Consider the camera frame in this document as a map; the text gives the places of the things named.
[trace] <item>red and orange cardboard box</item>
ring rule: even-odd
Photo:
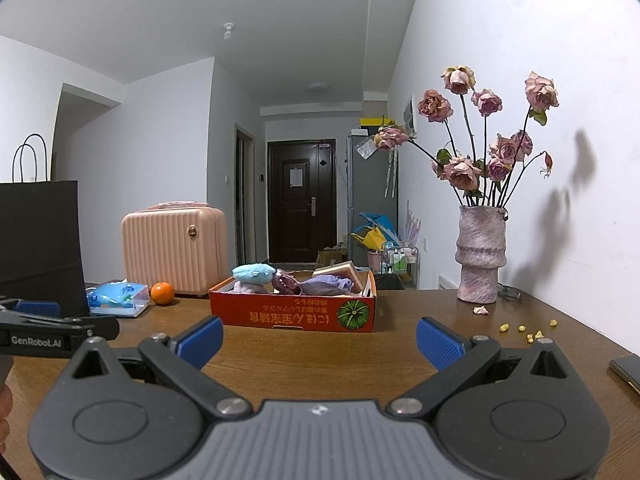
[[[311,272],[293,272],[297,280]],[[209,289],[211,313],[223,324],[261,328],[293,328],[322,332],[373,332],[376,282],[372,272],[361,272],[366,283],[357,296],[286,296],[284,294],[229,294],[235,279]]]

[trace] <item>wooden table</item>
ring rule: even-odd
[[[452,290],[381,291],[371,334],[225,328],[222,350],[204,371],[244,395],[255,407],[263,399],[370,399],[384,406],[434,373],[415,347],[415,327],[433,316],[465,336],[487,334],[504,346],[525,347],[526,333],[542,330],[555,339],[578,369],[611,425],[609,453],[598,480],[637,479],[640,468],[640,396],[607,369],[625,349],[534,298],[498,300],[489,316],[475,316]],[[175,335],[209,313],[206,300],[150,307],[139,319],[123,320],[114,346],[135,346],[154,332]],[[551,328],[549,321],[558,320]],[[498,327],[509,323],[506,333]],[[518,326],[527,327],[525,333]],[[27,444],[31,415],[65,361],[16,358],[8,384],[14,392],[12,433],[6,458],[23,480],[42,476]]]

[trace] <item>dark brown door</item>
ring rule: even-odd
[[[314,262],[336,244],[335,140],[269,142],[269,259]]]

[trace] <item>blue plush toy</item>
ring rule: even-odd
[[[266,285],[271,283],[276,269],[267,264],[241,265],[233,270],[234,278],[242,283]]]

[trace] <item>hand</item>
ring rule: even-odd
[[[0,390],[0,454],[6,451],[6,438],[9,436],[9,423],[6,418],[14,407],[14,396],[6,384]]]

